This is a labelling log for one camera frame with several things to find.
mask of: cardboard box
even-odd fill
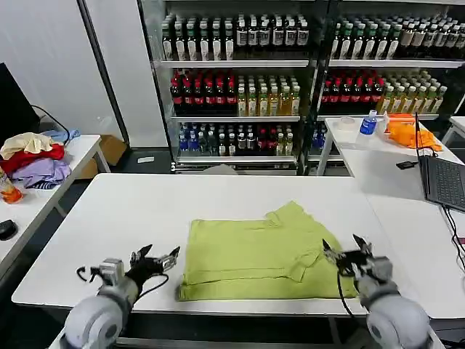
[[[118,138],[112,135],[100,135],[102,138],[100,141],[100,147],[103,152],[103,156],[107,160],[108,164],[115,166],[119,159],[123,156],[127,149],[125,142],[120,141]],[[87,165],[82,169],[81,174],[78,176],[79,180],[91,180],[99,173],[97,168],[97,162],[95,159],[91,159]]]

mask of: white table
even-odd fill
[[[322,222],[343,248],[356,248],[353,233],[372,242],[376,254],[393,261],[395,280],[403,294],[417,297],[417,290],[397,267],[397,256],[353,178],[99,174],[12,300],[24,305],[72,308],[96,294],[100,285],[85,284],[76,276],[77,268],[99,265],[106,257],[120,258],[128,268],[132,251],[153,244],[153,256],[166,254],[176,246],[181,246],[181,252],[178,264],[169,271],[168,284],[137,302],[136,312],[346,316],[339,299],[177,301],[192,220],[259,220],[290,200]],[[146,287],[158,282],[150,281]],[[358,300],[348,303],[355,314],[365,314]]]
[[[326,120],[328,134],[323,152],[338,148],[349,173],[358,181],[386,232],[408,278],[418,291],[418,301],[432,318],[465,318],[464,273],[441,209],[424,200],[418,166],[400,170],[395,164],[416,161],[416,151],[375,133],[341,131],[338,119]],[[439,157],[461,163],[445,146]],[[324,172],[324,159],[318,174]],[[452,213],[458,235],[465,236],[465,214]]]
[[[10,240],[0,241],[0,278],[7,272],[54,206],[64,214],[58,201],[93,156],[97,158],[100,171],[110,171],[99,143],[99,135],[82,135],[68,143],[65,148],[65,161],[70,164],[72,172],[61,185],[51,190],[24,189],[19,185],[18,187],[25,194],[20,202],[7,204],[0,200],[0,222],[13,220],[18,225],[15,236]]]
[[[442,139],[444,144],[448,144],[455,133],[460,135],[462,138],[465,138],[465,116],[451,116],[449,121],[452,126],[449,127]]]

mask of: blue cloth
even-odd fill
[[[81,135],[81,133],[77,129],[70,129],[70,139],[77,138]],[[64,143],[66,141],[66,137],[68,136],[66,131],[55,131],[51,129],[49,131],[42,132],[43,135],[51,137],[55,142]]]
[[[22,180],[24,188],[32,188],[39,182],[60,184],[71,174],[71,168],[61,160],[42,158],[12,173],[12,179]]]

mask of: green shirt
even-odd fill
[[[339,242],[291,201],[266,220],[195,220],[180,300],[339,298],[336,266],[322,240]],[[356,295],[342,278],[345,297]]]

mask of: beige cloth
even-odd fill
[[[0,149],[0,155],[4,160],[8,160],[18,151],[39,154],[41,151],[51,151],[52,144],[56,143],[62,145],[62,143],[55,142],[49,136],[32,132],[22,133],[8,138]]]

